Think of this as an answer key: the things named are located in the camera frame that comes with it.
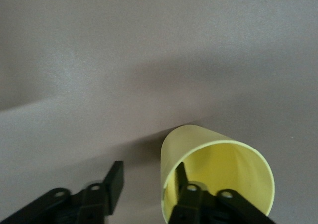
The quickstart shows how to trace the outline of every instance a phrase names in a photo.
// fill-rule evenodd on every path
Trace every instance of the gray surface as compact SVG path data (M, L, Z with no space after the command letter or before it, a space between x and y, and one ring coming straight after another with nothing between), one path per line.
M317 63L318 0L0 0L0 219L123 159L111 223L164 223L160 145L194 123L264 154L277 223L316 223Z

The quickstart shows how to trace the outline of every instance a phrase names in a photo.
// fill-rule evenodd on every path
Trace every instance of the yellow cup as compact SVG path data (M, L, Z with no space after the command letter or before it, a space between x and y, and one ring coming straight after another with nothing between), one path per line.
M177 204L175 170L181 162L189 181L204 183L213 195L222 189L233 189L269 214L275 185L265 158L247 144L199 126L185 125L173 130L161 148L161 205L166 222Z

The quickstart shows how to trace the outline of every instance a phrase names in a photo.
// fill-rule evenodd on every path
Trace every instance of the cup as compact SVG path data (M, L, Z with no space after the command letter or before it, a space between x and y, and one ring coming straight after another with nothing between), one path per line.
M265 158L251 146L196 125L176 128L161 148L161 206L166 222L177 204L175 170L185 165L188 180L204 183L212 195L233 189L268 215L275 185Z

